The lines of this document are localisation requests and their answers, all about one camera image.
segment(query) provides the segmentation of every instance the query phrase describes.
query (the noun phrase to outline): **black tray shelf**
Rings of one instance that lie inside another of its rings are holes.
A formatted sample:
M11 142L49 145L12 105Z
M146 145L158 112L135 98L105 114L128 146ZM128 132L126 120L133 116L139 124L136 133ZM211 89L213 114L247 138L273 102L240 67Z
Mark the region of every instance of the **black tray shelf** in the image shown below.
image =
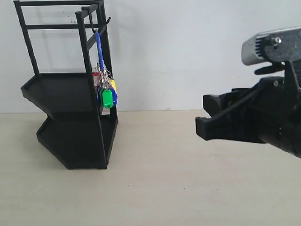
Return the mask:
M67 169L106 169L118 124L117 109L102 115L103 107L96 101L89 50L95 44L93 34L87 40L86 29L100 28L103 58L112 72L107 23L103 0L14 1L24 40L31 59L34 76L22 87L23 96L40 108L47 119L37 131L43 144ZM22 7L88 5L76 12L77 24L26 25ZM84 18L97 13L96 24L85 24ZM82 73L40 73L32 49L29 30L75 29L85 63Z

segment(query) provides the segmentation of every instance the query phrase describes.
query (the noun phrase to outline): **green key tag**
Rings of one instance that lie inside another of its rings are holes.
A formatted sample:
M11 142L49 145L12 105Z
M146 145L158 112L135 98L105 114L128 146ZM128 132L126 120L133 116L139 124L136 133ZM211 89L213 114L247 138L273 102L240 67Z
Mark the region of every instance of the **green key tag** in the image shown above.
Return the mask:
M110 109L114 106L112 91L107 89L101 92L103 107Z

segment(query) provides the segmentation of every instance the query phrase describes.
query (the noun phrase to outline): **shelf tier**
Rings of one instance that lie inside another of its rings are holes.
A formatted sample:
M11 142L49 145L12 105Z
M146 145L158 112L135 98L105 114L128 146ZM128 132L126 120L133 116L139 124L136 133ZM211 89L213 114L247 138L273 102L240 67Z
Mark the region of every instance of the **shelf tier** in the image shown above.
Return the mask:
M92 120L86 73L45 73L21 87L23 96L54 120Z
M68 169L106 169L118 119L101 116L106 162L102 161L101 136L95 121L54 121L48 117L37 132L43 144Z

